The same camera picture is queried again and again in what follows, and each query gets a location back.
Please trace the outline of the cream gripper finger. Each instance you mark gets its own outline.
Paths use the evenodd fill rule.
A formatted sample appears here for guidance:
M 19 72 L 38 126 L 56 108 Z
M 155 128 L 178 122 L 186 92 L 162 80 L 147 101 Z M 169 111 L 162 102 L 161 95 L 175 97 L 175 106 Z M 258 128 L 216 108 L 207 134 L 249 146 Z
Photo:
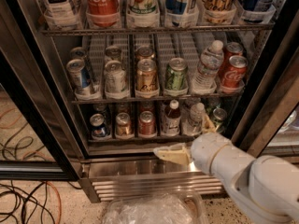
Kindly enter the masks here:
M 202 115 L 202 133 L 214 133 L 216 132 L 216 127 L 212 120 L 209 118 L 208 114 Z
M 154 155 L 163 161 L 170 161 L 180 165 L 189 165 L 192 162 L 190 151 L 185 143 L 177 143 L 169 147 L 156 147 Z

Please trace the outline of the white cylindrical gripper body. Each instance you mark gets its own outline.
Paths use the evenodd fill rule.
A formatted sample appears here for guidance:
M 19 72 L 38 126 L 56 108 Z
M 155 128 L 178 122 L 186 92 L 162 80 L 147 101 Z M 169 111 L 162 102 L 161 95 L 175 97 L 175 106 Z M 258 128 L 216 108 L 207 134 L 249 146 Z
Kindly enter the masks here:
M 219 133 L 204 133 L 192 142 L 191 155 L 194 166 L 210 175 L 211 165 L 217 153 L 232 143 Z

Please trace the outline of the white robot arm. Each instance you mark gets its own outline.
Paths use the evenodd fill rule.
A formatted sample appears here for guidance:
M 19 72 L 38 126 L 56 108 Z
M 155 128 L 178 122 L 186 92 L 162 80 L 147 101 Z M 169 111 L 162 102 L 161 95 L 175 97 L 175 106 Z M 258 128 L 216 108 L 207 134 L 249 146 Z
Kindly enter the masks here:
M 187 147 L 153 149 L 156 157 L 193 164 L 220 180 L 230 198 L 255 224 L 299 221 L 299 168 L 276 156 L 259 158 L 235 147 L 219 133 L 203 133 Z

